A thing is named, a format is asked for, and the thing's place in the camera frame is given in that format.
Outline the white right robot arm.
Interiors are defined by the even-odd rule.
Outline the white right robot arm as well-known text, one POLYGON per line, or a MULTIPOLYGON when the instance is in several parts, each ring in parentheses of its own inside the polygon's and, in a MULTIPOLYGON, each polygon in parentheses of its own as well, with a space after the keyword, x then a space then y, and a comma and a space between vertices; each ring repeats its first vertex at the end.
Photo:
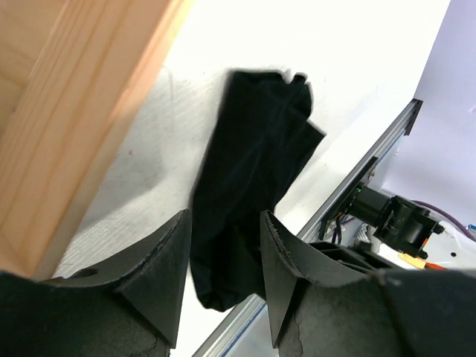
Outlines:
POLYGON ((375 228, 374 237, 393 250, 424 260, 428 254, 423 247, 430 236, 444 231, 429 210, 367 186, 353 191, 348 214, 375 228))

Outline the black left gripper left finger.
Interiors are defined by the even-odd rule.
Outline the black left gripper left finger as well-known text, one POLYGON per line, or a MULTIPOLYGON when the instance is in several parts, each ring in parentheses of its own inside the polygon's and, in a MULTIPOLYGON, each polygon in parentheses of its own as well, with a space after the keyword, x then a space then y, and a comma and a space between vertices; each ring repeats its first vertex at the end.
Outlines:
POLYGON ((191 216, 179 211, 70 277, 1 273, 3 356, 168 356, 175 348, 191 216))

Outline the black underwear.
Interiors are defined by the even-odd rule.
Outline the black underwear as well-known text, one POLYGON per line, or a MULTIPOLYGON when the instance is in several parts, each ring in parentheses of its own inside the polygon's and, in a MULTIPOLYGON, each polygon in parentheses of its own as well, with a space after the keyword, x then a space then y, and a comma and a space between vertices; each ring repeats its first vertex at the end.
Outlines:
POLYGON ((265 294, 260 214, 274 211, 324 134, 306 75, 231 72, 193 194, 190 269, 203 307, 265 294))

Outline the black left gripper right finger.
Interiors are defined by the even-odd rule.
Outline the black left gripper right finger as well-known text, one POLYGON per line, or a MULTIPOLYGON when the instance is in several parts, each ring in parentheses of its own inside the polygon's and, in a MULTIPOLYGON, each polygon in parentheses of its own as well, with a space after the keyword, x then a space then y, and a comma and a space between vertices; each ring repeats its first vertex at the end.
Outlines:
POLYGON ((271 341, 281 356, 473 356, 475 272, 406 270, 306 243, 260 217, 271 341))

